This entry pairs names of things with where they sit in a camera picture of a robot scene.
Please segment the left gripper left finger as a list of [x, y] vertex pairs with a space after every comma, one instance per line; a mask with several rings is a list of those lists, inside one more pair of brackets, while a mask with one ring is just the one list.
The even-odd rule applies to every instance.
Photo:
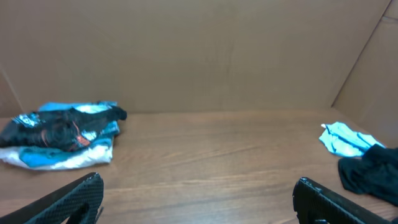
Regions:
[[95, 224], [103, 197], [103, 179], [92, 172], [1, 217], [1, 224]]

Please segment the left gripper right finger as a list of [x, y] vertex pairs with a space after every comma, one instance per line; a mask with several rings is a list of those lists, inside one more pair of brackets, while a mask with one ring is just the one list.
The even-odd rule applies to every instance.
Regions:
[[293, 208], [300, 224], [394, 224], [309, 179], [295, 184]]

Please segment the black orange-patterned cycling jersey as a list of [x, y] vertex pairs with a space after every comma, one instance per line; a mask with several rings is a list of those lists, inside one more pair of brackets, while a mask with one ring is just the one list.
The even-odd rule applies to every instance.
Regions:
[[108, 135], [109, 124], [126, 118], [126, 111], [117, 106], [99, 113], [71, 108], [20, 114], [1, 132], [1, 147], [36, 146], [77, 151]]

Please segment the folded blue denim jeans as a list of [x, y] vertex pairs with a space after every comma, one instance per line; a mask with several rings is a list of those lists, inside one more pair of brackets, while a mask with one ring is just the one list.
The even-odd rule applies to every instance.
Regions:
[[[40, 111], [69, 110], [74, 108], [80, 112], [95, 114], [117, 106], [115, 101], [98, 101], [96, 103], [46, 103]], [[95, 164], [109, 164], [113, 158], [114, 137], [119, 134], [116, 121], [109, 122], [99, 133], [83, 131], [82, 136], [91, 144], [72, 152], [54, 148], [36, 146], [20, 147], [18, 158], [31, 169], [65, 170], [93, 166]]]

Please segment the plain black garment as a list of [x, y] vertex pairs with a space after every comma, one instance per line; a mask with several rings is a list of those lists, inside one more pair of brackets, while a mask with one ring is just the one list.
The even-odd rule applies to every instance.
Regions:
[[338, 173], [344, 189], [397, 206], [397, 149], [375, 144], [359, 159], [341, 158]]

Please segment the light blue t-shirt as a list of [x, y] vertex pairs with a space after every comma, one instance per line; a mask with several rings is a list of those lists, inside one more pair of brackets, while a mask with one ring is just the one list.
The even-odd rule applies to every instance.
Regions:
[[353, 131], [345, 123], [322, 124], [324, 132], [319, 137], [326, 149], [341, 157], [361, 157], [373, 145], [385, 148], [370, 134]]

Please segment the folded white cloth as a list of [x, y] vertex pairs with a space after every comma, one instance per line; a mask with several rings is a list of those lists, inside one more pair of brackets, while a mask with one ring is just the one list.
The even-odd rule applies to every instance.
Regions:
[[1, 148], [1, 161], [30, 170], [69, 170], [109, 164], [113, 147], [97, 145], [75, 152], [39, 147]]

